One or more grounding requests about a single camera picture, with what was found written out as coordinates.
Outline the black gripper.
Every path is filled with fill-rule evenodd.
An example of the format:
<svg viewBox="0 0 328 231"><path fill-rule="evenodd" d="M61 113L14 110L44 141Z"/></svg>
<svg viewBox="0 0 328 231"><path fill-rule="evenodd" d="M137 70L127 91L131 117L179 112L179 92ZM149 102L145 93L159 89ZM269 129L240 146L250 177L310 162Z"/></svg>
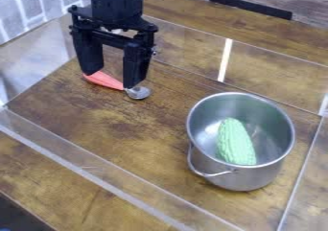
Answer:
<svg viewBox="0 0 328 231"><path fill-rule="evenodd" d="M112 30L135 31L133 40L124 46L123 87L133 88L147 76L157 26L141 18L143 0L90 0L85 7L72 5L70 35L81 73L90 76L104 67L103 43L124 38Z"/></svg>

